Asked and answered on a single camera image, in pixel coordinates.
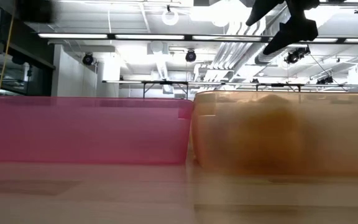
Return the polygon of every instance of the wall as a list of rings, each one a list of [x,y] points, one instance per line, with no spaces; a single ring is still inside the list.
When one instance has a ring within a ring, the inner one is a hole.
[[[0,0],[2,5],[7,6],[0,8],[0,43],[5,44],[9,35],[13,6],[12,0]],[[11,44],[9,54],[19,51],[20,54],[26,56],[26,61],[40,68],[46,66],[52,68],[53,63],[53,45],[48,45],[47,39],[40,38],[33,29],[24,22],[15,19],[12,27]]]
[[[96,96],[97,74],[55,46],[52,96]]]

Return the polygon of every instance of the plastic bin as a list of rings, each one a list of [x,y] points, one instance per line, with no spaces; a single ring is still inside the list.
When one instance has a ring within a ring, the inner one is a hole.
[[[192,135],[207,169],[358,175],[358,94],[199,93]]]
[[[193,103],[0,97],[0,161],[182,164]]]

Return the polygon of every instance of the white ceiling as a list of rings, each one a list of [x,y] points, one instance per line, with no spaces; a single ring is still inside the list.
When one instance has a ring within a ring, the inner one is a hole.
[[[9,8],[12,0],[0,0],[0,4]],[[226,27],[217,27],[212,22],[192,21],[190,18],[190,7],[173,7],[179,12],[179,21],[174,26],[168,26],[162,22],[162,13],[166,10],[164,5],[151,6],[145,4],[145,19],[142,16],[141,7],[138,4],[81,4],[60,2],[57,7],[57,20],[54,24],[40,25],[29,24],[37,32],[86,32],[86,33],[148,33],[147,25],[153,34],[225,34]],[[358,14],[353,14],[354,9],[338,9],[336,14],[319,28],[321,36],[358,36]],[[269,14],[271,19],[278,9]],[[225,17],[224,12],[216,14],[216,17]],[[156,70],[155,63],[147,59],[147,42],[129,42],[129,41],[70,41],[71,45],[113,45],[126,60],[122,73],[130,74],[150,74]],[[196,49],[199,58],[206,60],[218,52],[220,43],[207,42],[169,42],[169,46],[184,47],[187,49]],[[358,45],[311,45],[311,54],[319,62],[319,65],[311,57],[301,60],[300,63],[286,68],[267,67],[263,70],[264,78],[282,77],[285,81],[287,77],[307,78],[319,74],[324,69],[330,69],[338,66],[333,61],[335,57],[345,57],[340,63],[351,61],[352,57],[358,57]],[[184,54],[181,57],[173,57],[167,62],[168,70],[186,70],[193,71],[195,64],[187,63],[184,60]],[[337,77],[343,77],[347,73],[345,70],[338,70],[334,74]]]

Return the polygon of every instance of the wooden table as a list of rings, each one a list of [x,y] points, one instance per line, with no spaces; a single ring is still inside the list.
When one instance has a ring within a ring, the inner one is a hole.
[[[358,223],[358,179],[0,163],[0,223]]]

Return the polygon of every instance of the pipe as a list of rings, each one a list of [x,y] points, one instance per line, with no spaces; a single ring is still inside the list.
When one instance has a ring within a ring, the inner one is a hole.
[[[149,26],[149,22],[148,22],[148,20],[147,20],[147,18],[146,18],[146,13],[145,13],[145,11],[144,11],[144,5],[143,5],[143,3],[139,3],[139,7],[140,7],[140,11],[141,11],[141,13],[142,13],[142,17],[143,17],[143,20],[144,20],[144,24],[146,25],[146,29],[147,29],[147,32],[148,33],[151,33],[151,30],[150,30],[150,26]]]
[[[200,75],[200,71],[198,70],[198,69],[200,69],[201,68],[201,64],[196,64],[195,66],[194,66],[194,81],[197,81],[197,78],[199,77],[199,75]]]
[[[232,31],[232,35],[237,35],[238,32],[241,30],[241,23],[240,22],[234,22],[234,28]],[[226,52],[224,53],[223,57],[220,58],[219,62],[218,62],[218,68],[220,69],[224,69],[224,64],[228,61],[228,59],[230,58],[230,53],[233,51],[233,49],[236,48],[236,46],[238,45],[238,43],[229,43],[228,47],[226,49]]]
[[[233,27],[234,27],[234,23],[233,23],[233,22],[230,22],[230,23],[229,23],[229,28],[228,28],[228,30],[227,30],[227,32],[226,32],[226,35],[231,35],[232,30],[233,30]],[[216,63],[217,63],[217,62],[219,61],[219,59],[222,57],[222,54],[223,54],[224,50],[226,49],[227,45],[228,45],[228,43],[225,43],[225,42],[221,43],[221,46],[219,47],[219,50],[218,50],[218,52],[216,53],[215,58],[214,58],[214,60],[213,60],[212,63],[211,63],[211,67],[216,68]]]
[[[257,25],[253,25],[251,26],[246,34],[255,34],[255,32],[257,31]],[[246,49],[248,48],[249,44],[247,43],[242,43],[239,44],[237,47],[237,51],[235,52],[235,54],[232,55],[230,61],[228,61],[227,63],[227,68],[233,68],[233,66],[237,63],[237,61],[242,57],[242,55],[245,53]]]
[[[241,22],[241,24],[242,24],[241,28],[237,33],[237,35],[244,35],[248,29],[248,26],[245,22]],[[236,46],[234,47],[235,49],[234,52],[229,56],[228,60],[223,64],[223,68],[230,69],[230,64],[232,64],[234,59],[238,57],[243,47],[244,47],[244,43],[236,43]]]

